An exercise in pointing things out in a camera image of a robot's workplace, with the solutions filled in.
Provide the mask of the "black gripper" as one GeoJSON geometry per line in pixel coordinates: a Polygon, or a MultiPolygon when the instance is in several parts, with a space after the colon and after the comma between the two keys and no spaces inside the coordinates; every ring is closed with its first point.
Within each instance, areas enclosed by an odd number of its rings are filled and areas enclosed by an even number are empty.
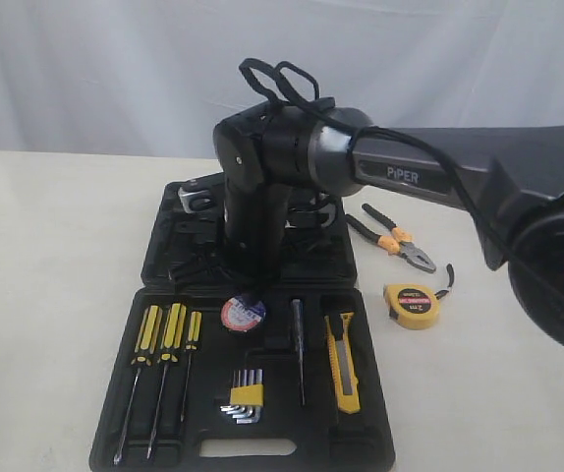
{"type": "MultiPolygon", "coordinates": [[[[221,267],[239,290],[262,290],[280,273],[292,188],[261,183],[244,190],[225,171],[221,267]]],[[[211,285],[222,280],[218,262],[195,259],[168,269],[175,285],[211,285]]]]}

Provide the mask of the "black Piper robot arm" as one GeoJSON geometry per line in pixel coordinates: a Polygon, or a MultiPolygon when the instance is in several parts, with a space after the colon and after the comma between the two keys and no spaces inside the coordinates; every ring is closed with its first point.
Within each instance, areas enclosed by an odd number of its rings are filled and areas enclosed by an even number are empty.
{"type": "Polygon", "coordinates": [[[490,269],[564,346],[564,125],[380,129],[331,99],[315,111],[266,102],[221,120],[221,257],[241,283],[278,273],[290,194],[366,186],[466,211],[490,269]]]}

